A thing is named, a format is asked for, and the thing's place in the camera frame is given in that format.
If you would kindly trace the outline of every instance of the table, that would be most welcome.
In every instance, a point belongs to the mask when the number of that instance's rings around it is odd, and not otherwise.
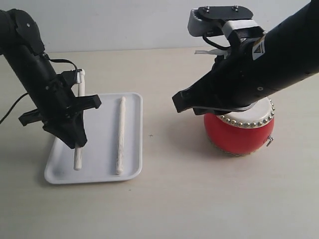
[[[52,186],[52,137],[25,98],[0,125],[2,239],[315,239],[319,236],[319,76],[271,96],[274,142],[231,157],[207,140],[203,117],[171,97],[212,66],[197,48],[50,54],[86,71],[88,94],[143,96],[143,168],[127,182]],[[71,69],[54,64],[57,72]],[[25,91],[0,58],[0,112]]]

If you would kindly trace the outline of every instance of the drum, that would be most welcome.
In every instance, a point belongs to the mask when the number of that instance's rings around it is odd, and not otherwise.
[[[247,155],[273,141],[275,107],[269,98],[259,100],[245,112],[231,112],[222,116],[204,115],[204,125],[211,142],[221,150]]]

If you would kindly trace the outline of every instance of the white label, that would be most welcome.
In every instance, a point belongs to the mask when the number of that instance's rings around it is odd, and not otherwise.
[[[253,46],[253,60],[258,59],[265,54],[265,37],[263,36],[255,42]]]

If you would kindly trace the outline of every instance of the white drumstick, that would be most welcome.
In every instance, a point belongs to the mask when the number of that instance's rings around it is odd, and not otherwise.
[[[119,119],[119,138],[118,138],[118,157],[116,161],[116,174],[123,172],[123,150],[124,150],[124,129],[125,129],[125,97],[121,98],[120,119]]]
[[[84,81],[84,75],[85,71],[81,70],[79,72],[80,79],[78,79],[78,96],[85,96],[85,81]],[[79,146],[75,146],[74,149],[74,170],[79,171],[82,168],[82,149]]]

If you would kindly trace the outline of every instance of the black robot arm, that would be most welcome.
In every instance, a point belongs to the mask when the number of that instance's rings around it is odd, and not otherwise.
[[[312,0],[269,32],[241,6],[193,9],[188,31],[219,48],[212,69],[173,96],[178,113],[242,112],[255,102],[319,72],[319,0]],[[224,35],[229,47],[208,37]]]
[[[77,83],[78,71],[56,74],[44,52],[36,22],[25,11],[0,10],[0,54],[2,54],[23,84],[37,109],[24,113],[20,118],[23,126],[37,121],[43,129],[60,138],[70,148],[83,147],[86,134],[83,111],[98,108],[97,95],[76,97],[72,86]]]

